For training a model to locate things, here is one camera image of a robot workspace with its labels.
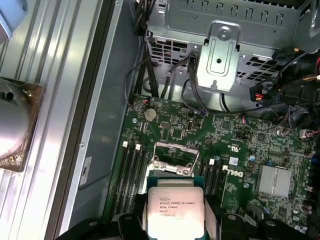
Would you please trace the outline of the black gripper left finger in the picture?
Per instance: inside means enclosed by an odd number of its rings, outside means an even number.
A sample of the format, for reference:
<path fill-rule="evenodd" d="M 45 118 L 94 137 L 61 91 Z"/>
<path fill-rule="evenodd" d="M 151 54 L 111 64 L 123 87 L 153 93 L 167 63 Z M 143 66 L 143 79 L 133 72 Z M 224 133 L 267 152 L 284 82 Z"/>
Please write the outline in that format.
<path fill-rule="evenodd" d="M 121 214 L 115 221 L 105 222 L 98 218 L 88 218 L 76 224 L 58 240 L 147 240 L 143 229 L 143 214 L 147 207 L 147 195 L 134 197 L 132 212 Z"/>

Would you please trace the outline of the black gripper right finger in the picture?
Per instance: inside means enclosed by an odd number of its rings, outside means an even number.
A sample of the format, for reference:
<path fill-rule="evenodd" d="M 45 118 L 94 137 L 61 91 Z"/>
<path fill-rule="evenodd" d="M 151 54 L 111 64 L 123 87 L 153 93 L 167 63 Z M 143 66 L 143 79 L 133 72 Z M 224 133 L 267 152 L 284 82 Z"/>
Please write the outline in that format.
<path fill-rule="evenodd" d="M 214 195 L 204 196 L 205 240 L 310 240 L 284 222 L 267 218 L 256 226 L 237 214 L 226 213 Z"/>

